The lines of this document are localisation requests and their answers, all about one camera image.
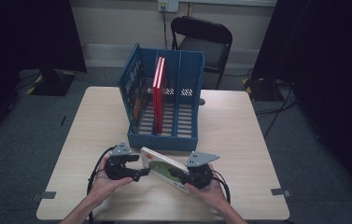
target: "wooden table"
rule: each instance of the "wooden table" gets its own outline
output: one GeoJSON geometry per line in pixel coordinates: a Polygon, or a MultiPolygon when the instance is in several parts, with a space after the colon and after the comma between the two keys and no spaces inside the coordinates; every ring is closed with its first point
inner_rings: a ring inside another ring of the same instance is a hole
{"type": "MultiPolygon", "coordinates": [[[[227,181],[232,206],[249,220],[284,220],[289,209],[248,95],[243,91],[202,91],[199,108],[199,151],[219,154],[212,161],[227,181]]],[[[120,90],[90,87],[82,99],[36,215],[43,220],[63,219],[86,195],[88,178],[100,155],[121,141],[127,143],[128,119],[120,90]]],[[[185,163],[189,153],[160,151],[185,163]]],[[[127,167],[142,168],[138,162],[127,167]]],[[[117,189],[94,211],[95,220],[205,221],[221,217],[195,195],[184,193],[154,175],[117,189]]]]}

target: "electrical outlet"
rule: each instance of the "electrical outlet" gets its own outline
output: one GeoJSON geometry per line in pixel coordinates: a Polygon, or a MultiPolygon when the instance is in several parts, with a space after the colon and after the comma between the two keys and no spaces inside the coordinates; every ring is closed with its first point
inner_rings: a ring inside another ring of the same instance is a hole
{"type": "Polygon", "coordinates": [[[158,0],[158,11],[178,12],[178,2],[168,0],[158,0]]]}

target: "red book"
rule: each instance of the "red book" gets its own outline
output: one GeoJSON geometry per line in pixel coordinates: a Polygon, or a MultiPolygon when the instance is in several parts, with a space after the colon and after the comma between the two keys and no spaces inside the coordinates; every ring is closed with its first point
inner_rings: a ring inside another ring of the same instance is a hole
{"type": "Polygon", "coordinates": [[[164,107],[164,76],[165,59],[159,57],[153,81],[153,123],[156,133],[162,133],[163,107],[164,107]]]}

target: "gray carpet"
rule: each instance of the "gray carpet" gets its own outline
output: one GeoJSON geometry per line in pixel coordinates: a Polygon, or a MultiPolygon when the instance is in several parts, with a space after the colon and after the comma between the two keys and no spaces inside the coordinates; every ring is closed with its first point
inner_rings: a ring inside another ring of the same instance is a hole
{"type": "MultiPolygon", "coordinates": [[[[0,223],[49,223],[39,221],[39,202],[33,197],[45,191],[51,172],[77,113],[84,91],[90,86],[116,86],[121,68],[89,68],[77,74],[65,95],[25,94],[36,71],[23,71],[19,96],[13,110],[0,123],[0,223]]],[[[247,69],[228,69],[220,89],[242,91],[247,69]]],[[[216,76],[204,79],[212,89],[216,76]]],[[[282,87],[287,95],[288,87],[282,87]]],[[[257,112],[277,109],[281,102],[253,102],[257,112]]],[[[259,115],[266,133],[275,114],[259,115]]],[[[312,121],[298,105],[283,111],[275,120],[266,143],[280,184],[292,196],[287,198],[295,224],[352,223],[352,179],[343,165],[322,146],[312,121]]]]}

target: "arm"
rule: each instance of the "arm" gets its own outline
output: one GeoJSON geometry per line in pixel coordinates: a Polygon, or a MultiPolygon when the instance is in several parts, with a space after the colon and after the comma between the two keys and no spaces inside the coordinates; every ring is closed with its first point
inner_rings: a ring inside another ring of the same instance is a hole
{"type": "Polygon", "coordinates": [[[221,185],[216,180],[211,180],[210,185],[204,189],[197,189],[191,184],[185,184],[185,187],[193,194],[201,198],[208,206],[216,210],[228,224],[247,224],[247,222],[233,209],[226,201],[221,185]]]}
{"type": "Polygon", "coordinates": [[[67,223],[83,223],[89,213],[99,206],[109,195],[118,187],[125,186],[133,182],[131,177],[125,177],[120,180],[112,180],[106,176],[106,172],[101,171],[106,166],[108,157],[104,157],[99,165],[94,184],[89,194],[71,211],[70,214],[61,222],[67,223]]]}

